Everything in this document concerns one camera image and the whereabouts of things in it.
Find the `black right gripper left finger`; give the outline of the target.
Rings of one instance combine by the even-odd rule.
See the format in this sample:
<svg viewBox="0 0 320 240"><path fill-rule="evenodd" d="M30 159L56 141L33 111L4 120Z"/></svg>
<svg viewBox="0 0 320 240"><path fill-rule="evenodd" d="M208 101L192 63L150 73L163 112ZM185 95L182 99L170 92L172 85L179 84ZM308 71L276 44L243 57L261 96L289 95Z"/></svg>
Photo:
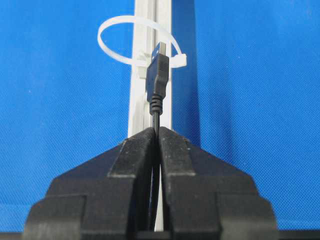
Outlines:
<svg viewBox="0 0 320 240"><path fill-rule="evenodd" d="M155 131L147 128L55 177L24 225L26 240L127 240L154 226Z"/></svg>

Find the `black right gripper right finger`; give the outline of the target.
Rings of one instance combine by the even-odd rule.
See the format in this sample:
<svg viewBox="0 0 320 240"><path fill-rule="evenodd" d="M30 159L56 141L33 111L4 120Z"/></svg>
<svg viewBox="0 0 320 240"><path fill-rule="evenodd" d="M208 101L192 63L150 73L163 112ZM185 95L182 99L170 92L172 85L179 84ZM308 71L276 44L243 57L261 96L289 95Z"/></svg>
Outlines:
<svg viewBox="0 0 320 240"><path fill-rule="evenodd" d="M275 240L268 200L253 178L166 128L159 129L165 227L174 240Z"/></svg>

